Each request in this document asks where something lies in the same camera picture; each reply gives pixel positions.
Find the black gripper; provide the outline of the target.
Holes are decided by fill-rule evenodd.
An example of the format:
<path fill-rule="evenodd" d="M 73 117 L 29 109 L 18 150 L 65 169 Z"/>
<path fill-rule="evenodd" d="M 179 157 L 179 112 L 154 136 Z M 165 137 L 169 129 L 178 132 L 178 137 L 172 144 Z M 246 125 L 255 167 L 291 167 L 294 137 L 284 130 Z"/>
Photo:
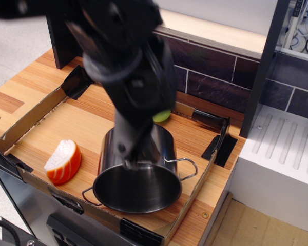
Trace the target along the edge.
<path fill-rule="evenodd" d="M 127 65 L 107 68 L 88 55 L 83 56 L 89 77 L 101 83 L 115 112 L 114 154 L 126 170 L 139 163 L 154 163 L 152 117 L 175 105 L 177 76 L 168 43 L 150 38 Z M 132 125 L 128 120 L 146 120 Z"/>

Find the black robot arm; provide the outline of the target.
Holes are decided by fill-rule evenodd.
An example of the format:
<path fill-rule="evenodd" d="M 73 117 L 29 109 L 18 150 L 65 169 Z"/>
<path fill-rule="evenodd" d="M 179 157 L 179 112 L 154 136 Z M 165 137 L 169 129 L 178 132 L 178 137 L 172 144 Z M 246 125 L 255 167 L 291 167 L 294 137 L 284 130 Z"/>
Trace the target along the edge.
<path fill-rule="evenodd" d="M 0 18 L 60 17 L 83 51 L 88 76 L 115 106 L 113 152 L 128 169 L 156 164 L 153 117 L 174 107 L 177 77 L 153 1 L 0 1 Z"/>

